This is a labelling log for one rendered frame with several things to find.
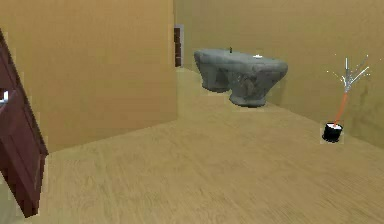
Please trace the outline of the dark brown far door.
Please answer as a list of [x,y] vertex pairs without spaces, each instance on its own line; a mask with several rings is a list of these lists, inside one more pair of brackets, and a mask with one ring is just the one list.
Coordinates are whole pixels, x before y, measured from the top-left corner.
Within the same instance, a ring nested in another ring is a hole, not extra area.
[[182,65],[182,44],[181,44],[181,29],[174,28],[174,44],[175,44],[175,67]]

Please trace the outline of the dark red wooden door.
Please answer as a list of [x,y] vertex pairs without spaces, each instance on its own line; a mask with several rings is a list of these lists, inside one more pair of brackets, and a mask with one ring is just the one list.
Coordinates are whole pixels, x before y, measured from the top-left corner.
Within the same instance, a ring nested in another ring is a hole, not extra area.
[[38,213],[48,150],[0,29],[0,172],[25,218]]

